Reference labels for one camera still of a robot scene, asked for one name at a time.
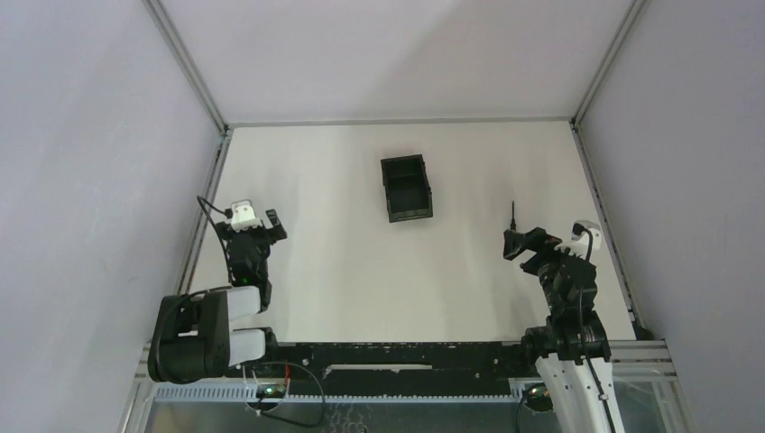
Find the left controller circuit board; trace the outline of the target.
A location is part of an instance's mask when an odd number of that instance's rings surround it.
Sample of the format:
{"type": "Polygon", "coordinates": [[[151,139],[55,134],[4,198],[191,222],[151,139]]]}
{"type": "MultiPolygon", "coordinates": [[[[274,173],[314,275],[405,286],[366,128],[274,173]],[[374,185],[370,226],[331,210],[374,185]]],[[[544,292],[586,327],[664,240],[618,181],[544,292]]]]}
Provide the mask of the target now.
{"type": "Polygon", "coordinates": [[[284,385],[266,384],[259,386],[256,392],[257,400],[283,399],[288,389],[284,385]]]}

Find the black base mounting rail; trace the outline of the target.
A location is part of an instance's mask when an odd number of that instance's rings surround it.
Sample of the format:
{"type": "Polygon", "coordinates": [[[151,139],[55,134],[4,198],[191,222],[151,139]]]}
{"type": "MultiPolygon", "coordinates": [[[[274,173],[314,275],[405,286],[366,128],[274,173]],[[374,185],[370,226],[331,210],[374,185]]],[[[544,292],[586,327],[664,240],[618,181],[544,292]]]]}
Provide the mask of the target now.
{"type": "Polygon", "coordinates": [[[500,395],[539,374],[516,342],[279,343],[245,363],[299,394],[500,395]]]}

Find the black plastic bin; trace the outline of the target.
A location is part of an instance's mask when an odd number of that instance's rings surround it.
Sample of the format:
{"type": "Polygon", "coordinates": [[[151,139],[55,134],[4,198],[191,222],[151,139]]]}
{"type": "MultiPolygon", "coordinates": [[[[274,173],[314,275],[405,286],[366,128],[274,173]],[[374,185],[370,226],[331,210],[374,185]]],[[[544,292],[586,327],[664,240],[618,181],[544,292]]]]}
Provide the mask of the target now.
{"type": "Polygon", "coordinates": [[[391,224],[433,217],[432,190],[422,154],[382,159],[381,169],[391,224]]]}

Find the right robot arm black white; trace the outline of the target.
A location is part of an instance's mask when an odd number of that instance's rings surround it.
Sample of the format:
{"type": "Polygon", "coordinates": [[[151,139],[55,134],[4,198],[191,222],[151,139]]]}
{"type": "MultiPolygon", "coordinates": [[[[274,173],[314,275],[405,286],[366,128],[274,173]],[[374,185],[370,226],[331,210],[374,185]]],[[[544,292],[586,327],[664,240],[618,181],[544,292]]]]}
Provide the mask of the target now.
{"type": "Polygon", "coordinates": [[[525,370],[540,386],[564,432],[623,432],[613,384],[612,351],[594,309],[598,293],[592,255],[603,234],[598,224],[576,221],[569,239],[541,227],[503,233],[504,259],[530,253],[521,269],[539,280],[548,306],[544,325],[530,327],[521,340],[525,370]]]}

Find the right controller circuit board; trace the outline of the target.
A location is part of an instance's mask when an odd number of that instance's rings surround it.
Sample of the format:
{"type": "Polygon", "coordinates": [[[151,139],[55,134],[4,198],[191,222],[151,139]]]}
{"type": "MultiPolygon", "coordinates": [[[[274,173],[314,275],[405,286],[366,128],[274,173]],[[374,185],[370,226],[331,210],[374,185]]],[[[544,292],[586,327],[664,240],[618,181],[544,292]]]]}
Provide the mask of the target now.
{"type": "Polygon", "coordinates": [[[532,413],[553,411],[553,402],[549,390],[544,383],[535,383],[525,389],[521,395],[520,405],[532,413]]]}

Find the controller circuit board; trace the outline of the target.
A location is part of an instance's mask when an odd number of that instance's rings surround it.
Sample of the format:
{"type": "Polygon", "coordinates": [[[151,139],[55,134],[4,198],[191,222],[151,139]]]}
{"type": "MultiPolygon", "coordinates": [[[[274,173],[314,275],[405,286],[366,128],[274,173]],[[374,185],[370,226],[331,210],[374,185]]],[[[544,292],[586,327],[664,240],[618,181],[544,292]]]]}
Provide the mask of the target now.
{"type": "Polygon", "coordinates": [[[520,405],[532,413],[553,411],[553,402],[549,390],[544,383],[535,383],[525,389],[521,395],[520,405]]]}
{"type": "Polygon", "coordinates": [[[256,392],[257,400],[283,399],[288,389],[284,385],[266,384],[259,386],[256,392]]]}

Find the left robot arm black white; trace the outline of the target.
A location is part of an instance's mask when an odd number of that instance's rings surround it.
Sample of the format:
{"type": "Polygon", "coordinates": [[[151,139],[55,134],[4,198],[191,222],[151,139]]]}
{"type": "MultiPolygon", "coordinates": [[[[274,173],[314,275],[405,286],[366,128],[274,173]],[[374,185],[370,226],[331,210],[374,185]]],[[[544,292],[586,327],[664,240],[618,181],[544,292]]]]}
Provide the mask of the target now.
{"type": "Polygon", "coordinates": [[[282,353],[269,327],[236,330],[233,323],[270,307],[268,259],[272,246],[288,235],[273,209],[266,212],[269,226],[249,205],[230,214],[216,225],[230,282],[161,300],[147,360],[154,382],[188,384],[222,377],[243,363],[261,376],[281,367],[282,353]]]}

